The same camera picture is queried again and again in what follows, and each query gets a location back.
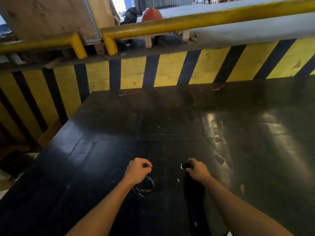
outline yellow guard rail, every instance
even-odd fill
[[[101,29],[109,55],[118,53],[115,40],[200,27],[288,16],[315,11],[315,0],[282,0],[221,11],[198,13],[156,21]]]
[[[0,44],[0,55],[17,53],[29,50],[43,50],[48,48],[58,48],[72,46],[79,59],[88,57],[81,39],[77,33],[63,35],[57,38],[38,40],[38,41],[14,41]]]

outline orange hard hat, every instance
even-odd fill
[[[155,8],[147,8],[142,16],[142,21],[153,21],[153,20],[159,20],[163,19],[160,11]]]

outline black electrical wire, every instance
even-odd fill
[[[141,188],[137,187],[137,185],[132,187],[132,190],[134,191],[134,193],[136,195],[141,196],[141,197],[147,197],[148,194],[150,194],[155,188],[155,180],[154,180],[154,178],[150,174],[147,174],[146,177],[149,180],[149,182],[151,183],[151,186],[150,186],[149,189],[141,189]]]

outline black table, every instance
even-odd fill
[[[0,201],[0,234],[64,235],[142,157],[156,189],[129,192],[111,235],[222,235],[213,202],[203,206],[203,189],[180,169],[195,157],[293,234],[311,235],[315,78],[303,81],[93,92]]]

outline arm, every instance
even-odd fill
[[[129,190],[143,181],[151,172],[152,164],[142,158],[129,162],[121,182],[84,218],[82,218],[66,236],[104,236],[108,235],[112,224]]]
[[[205,164],[193,158],[189,159],[189,162],[192,163],[193,168],[187,168],[187,172],[194,180],[203,184],[233,236],[293,236],[268,215],[229,192],[212,178]]]

